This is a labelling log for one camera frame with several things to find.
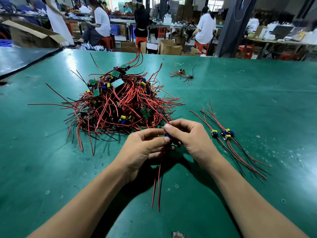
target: gray pants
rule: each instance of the gray pants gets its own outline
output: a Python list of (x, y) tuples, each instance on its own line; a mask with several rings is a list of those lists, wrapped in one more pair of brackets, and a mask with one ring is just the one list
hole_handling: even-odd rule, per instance
[(81, 36), (81, 38), (84, 39), (85, 41), (89, 41), (89, 44), (91, 46), (98, 45), (98, 42), (102, 37), (103, 36), (100, 35), (96, 31), (95, 27), (91, 25), (87, 25), (87, 27), (85, 28), (85, 31), (82, 33), (82, 36)]

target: hand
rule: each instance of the hand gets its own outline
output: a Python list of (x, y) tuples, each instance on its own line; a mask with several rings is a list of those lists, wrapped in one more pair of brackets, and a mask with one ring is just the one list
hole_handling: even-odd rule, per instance
[(129, 175), (128, 182), (133, 181), (138, 169), (146, 159), (161, 156), (169, 144), (169, 137), (164, 135), (162, 128), (147, 128), (130, 134), (114, 160), (120, 167), (124, 167)]
[(188, 153), (201, 168), (206, 169), (210, 166), (213, 156), (220, 155), (201, 123), (177, 119), (165, 124), (164, 130), (184, 144)]

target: fingernail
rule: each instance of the fingernail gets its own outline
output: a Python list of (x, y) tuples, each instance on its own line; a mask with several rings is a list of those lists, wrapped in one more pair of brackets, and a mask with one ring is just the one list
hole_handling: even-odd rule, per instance
[(169, 143), (170, 138), (165, 136), (165, 137), (164, 137), (164, 140), (165, 140), (166, 143)]
[(172, 127), (172, 125), (170, 125), (168, 123), (164, 125), (164, 129), (166, 129), (166, 130), (169, 130), (171, 127)]

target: person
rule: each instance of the person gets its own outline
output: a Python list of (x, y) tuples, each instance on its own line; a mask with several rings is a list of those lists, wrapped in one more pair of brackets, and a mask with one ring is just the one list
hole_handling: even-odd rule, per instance
[(128, 13), (128, 12), (132, 13), (132, 10), (131, 10), (131, 8), (129, 8), (127, 2), (124, 4), (124, 7), (123, 7), (122, 11), (123, 11), (123, 13)]
[(75, 7), (74, 9), (79, 10), (81, 13), (90, 13), (90, 10), (88, 7), (86, 7), (85, 5), (81, 5), (81, 3), (79, 2), (79, 0), (75, 0)]
[(198, 165), (216, 182), (244, 238), (308, 238), (270, 205), (218, 152), (201, 123), (170, 121), (164, 129), (130, 134), (114, 161), (29, 238), (90, 237), (119, 190), (133, 181), (147, 159), (161, 157), (170, 143), (182, 142)]
[(102, 6), (103, 6), (103, 9), (105, 10), (105, 12), (110, 15), (111, 12), (110, 10), (107, 8), (107, 3), (105, 1), (102, 2)]
[(79, 42), (89, 42), (90, 45), (98, 45), (102, 37), (110, 36), (110, 19), (101, 4), (97, 0), (88, 0), (89, 6), (93, 10), (95, 24), (88, 22)]
[(147, 26), (153, 22), (150, 20), (150, 14), (145, 10), (144, 5), (134, 11), (134, 17), (136, 22), (134, 35), (136, 37), (147, 37)]
[(212, 18), (211, 13), (209, 13), (209, 7), (203, 7), (201, 11), (201, 18), (197, 25), (196, 30), (193, 32), (191, 39), (195, 40), (201, 44), (208, 44), (213, 38), (213, 32), (216, 30), (216, 18)]
[(246, 32), (247, 34), (254, 33), (258, 26), (260, 25), (259, 19), (261, 18), (261, 14), (259, 12), (256, 12), (253, 15), (253, 18), (251, 18), (247, 24)]
[(50, 20), (52, 29), (54, 32), (60, 34), (63, 38), (67, 40), (67, 42), (63, 42), (63, 46), (74, 45), (74, 40), (72, 35), (70, 34), (65, 20), (67, 17), (63, 15), (58, 7), (57, 7), (57, 0), (42, 0), (46, 4), (46, 12), (47, 16)]

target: green table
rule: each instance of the green table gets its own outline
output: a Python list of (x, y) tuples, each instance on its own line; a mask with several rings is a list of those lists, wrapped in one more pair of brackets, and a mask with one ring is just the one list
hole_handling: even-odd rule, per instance
[[(92, 54), (104, 71), (135, 57), (129, 53)], [(191, 87), (169, 77), (175, 61), (178, 69), (188, 66), (191, 70), (197, 64)], [(165, 90), (186, 100), (173, 118), (199, 121), (188, 110), (199, 112), (210, 98), (218, 119), (236, 133), (240, 144), (272, 165), (263, 184), (246, 169), (245, 178), (307, 235), (317, 237), (317, 64), (144, 55), (143, 64), (131, 72), (146, 68), (149, 77), (161, 62), (158, 79)], [(72, 143), (72, 137), (67, 137), (63, 122), (67, 111), (57, 106), (26, 105), (62, 101), (45, 82), (61, 95), (77, 98), (86, 88), (70, 69), (78, 69), (84, 77), (99, 72), (88, 51), (66, 49), (10, 77), (9, 85), (0, 86), (1, 237), (25, 237), (48, 220), (110, 164), (126, 139), (117, 135), (119, 142), (94, 141), (92, 156), (89, 139), (82, 135), (82, 153), (77, 141)], [(188, 238), (239, 237), (212, 179), (192, 161), (181, 148), (163, 163), (160, 213), (156, 198), (151, 211), (157, 173), (148, 166), (144, 171), (148, 176), (118, 194), (96, 233), (156, 238), (171, 237), (171, 232), (178, 230)]]

